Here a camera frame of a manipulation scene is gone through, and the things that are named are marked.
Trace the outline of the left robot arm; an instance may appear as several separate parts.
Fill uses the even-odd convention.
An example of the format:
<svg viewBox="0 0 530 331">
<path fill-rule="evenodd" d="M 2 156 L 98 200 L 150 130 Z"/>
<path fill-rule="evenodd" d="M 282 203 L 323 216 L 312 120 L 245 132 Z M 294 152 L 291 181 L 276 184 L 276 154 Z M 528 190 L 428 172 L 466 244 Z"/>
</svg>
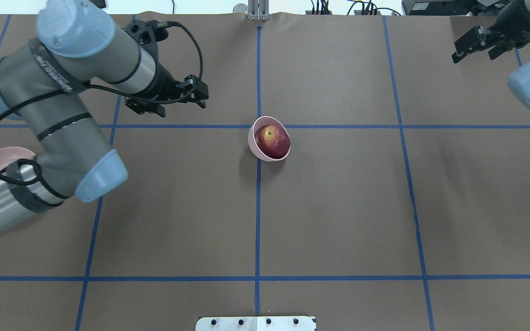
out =
<svg viewBox="0 0 530 331">
<path fill-rule="evenodd" d="M 75 196 L 88 203 L 128 178 L 116 149 L 79 94 L 123 96 L 137 114 L 165 116 L 164 105 L 205 107 L 202 73 L 177 81 L 160 64 L 157 43 L 179 22 L 134 20 L 125 28 L 89 0 L 49 0 L 36 36 L 0 59 L 0 122 L 27 123 L 44 151 L 0 170 L 0 236 Z"/>
</svg>

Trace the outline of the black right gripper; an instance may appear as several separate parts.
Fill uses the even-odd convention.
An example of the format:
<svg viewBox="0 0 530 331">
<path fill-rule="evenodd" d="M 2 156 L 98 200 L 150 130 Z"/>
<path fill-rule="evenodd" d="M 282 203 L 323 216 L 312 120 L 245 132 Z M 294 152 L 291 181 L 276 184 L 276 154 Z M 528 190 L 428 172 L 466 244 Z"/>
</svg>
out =
<svg viewBox="0 0 530 331">
<path fill-rule="evenodd" d="M 522 48 L 530 43 L 530 11 L 526 5 L 508 5 L 499 12 L 494 25 L 488 28 L 474 26 L 455 41 L 454 63 L 467 55 L 488 50 L 490 60 L 497 59 L 513 48 Z"/>
</svg>

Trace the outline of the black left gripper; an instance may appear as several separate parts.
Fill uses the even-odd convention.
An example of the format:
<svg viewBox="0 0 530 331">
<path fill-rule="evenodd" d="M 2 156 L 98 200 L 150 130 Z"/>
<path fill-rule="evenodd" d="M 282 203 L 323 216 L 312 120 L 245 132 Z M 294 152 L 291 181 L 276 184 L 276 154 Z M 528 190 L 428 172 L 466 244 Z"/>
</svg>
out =
<svg viewBox="0 0 530 331">
<path fill-rule="evenodd" d="M 132 93 L 133 96 L 154 101 L 179 100 L 179 103 L 195 103 L 201 109 L 206 109 L 209 99 L 208 86 L 196 75 L 190 74 L 181 82 L 175 80 L 168 70 L 160 63 L 156 63 L 154 78 L 149 86 L 141 92 Z M 164 107 L 158 103 L 148 103 L 126 97 L 125 105 L 136 114 L 156 114 L 166 117 Z"/>
</svg>

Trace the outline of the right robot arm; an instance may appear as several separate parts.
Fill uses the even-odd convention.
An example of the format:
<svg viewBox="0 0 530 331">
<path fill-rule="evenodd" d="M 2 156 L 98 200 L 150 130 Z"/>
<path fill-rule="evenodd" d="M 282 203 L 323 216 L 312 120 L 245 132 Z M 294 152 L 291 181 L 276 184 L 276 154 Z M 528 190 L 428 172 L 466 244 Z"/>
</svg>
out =
<svg viewBox="0 0 530 331">
<path fill-rule="evenodd" d="M 455 41 L 454 63 L 478 51 L 488 51 L 494 60 L 507 51 L 530 43 L 530 0 L 512 0 L 490 27 L 474 26 Z M 530 60 L 509 75 L 507 86 L 515 98 L 530 110 Z"/>
</svg>

